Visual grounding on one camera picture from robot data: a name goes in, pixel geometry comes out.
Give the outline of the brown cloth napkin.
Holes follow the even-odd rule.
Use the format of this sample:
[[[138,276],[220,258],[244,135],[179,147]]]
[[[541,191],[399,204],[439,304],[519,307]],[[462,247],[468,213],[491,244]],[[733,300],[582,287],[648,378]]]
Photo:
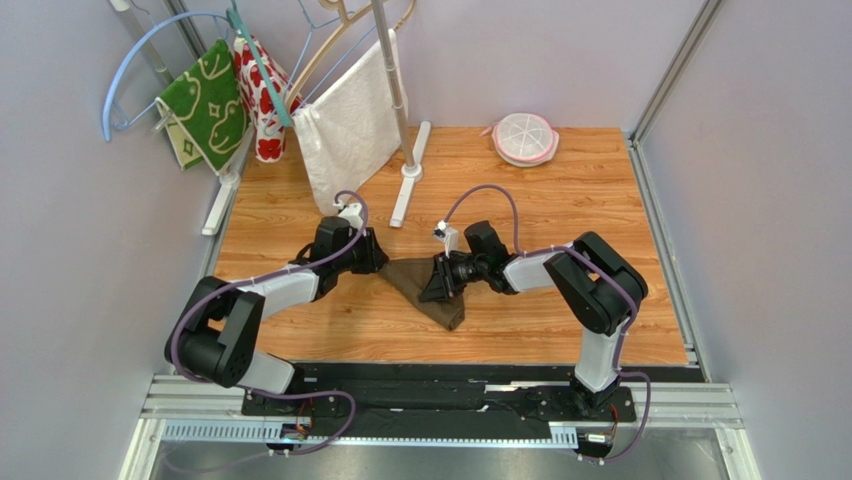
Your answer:
[[[465,303],[462,297],[447,302],[422,302],[420,294],[433,274],[434,261],[427,258],[395,259],[387,262],[378,272],[381,278],[399,291],[420,313],[426,315],[447,331],[454,331],[465,320]]]

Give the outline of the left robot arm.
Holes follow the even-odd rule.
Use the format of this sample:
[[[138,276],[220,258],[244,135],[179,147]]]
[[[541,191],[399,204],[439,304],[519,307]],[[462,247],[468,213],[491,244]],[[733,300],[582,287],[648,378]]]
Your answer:
[[[345,273],[374,274],[387,261],[374,229],[366,223],[325,217],[313,242],[283,268],[245,280],[215,276],[199,280],[166,342],[165,359],[189,379],[284,394],[296,368],[258,349],[261,323],[322,299]]]

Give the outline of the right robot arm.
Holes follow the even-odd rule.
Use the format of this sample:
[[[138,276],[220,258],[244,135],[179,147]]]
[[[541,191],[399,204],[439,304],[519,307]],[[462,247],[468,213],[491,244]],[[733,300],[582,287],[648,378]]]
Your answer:
[[[464,237],[468,251],[435,255],[419,301],[447,303],[474,282],[504,295],[556,289],[583,327],[572,406],[586,417],[606,410],[619,386],[624,332],[648,294],[644,278],[592,231],[568,245],[527,255],[510,253],[487,221],[467,227]]]

